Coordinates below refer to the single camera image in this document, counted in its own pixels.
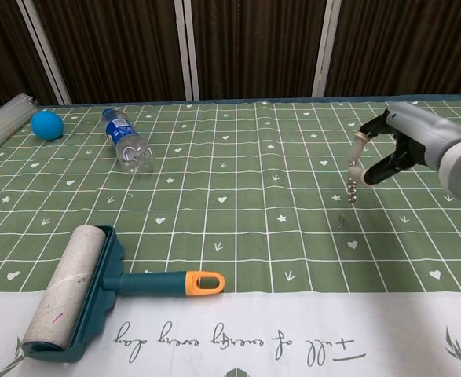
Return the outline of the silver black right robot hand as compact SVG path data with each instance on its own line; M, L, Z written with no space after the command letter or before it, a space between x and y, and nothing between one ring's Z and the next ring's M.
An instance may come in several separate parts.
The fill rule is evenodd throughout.
M384 134L393 137L395 150L372 167L362 168L359 158L365 145ZM413 104L391 102L356 132L349 153L348 180L377 185L415 165L438 172L448 188L461 182L461 126Z

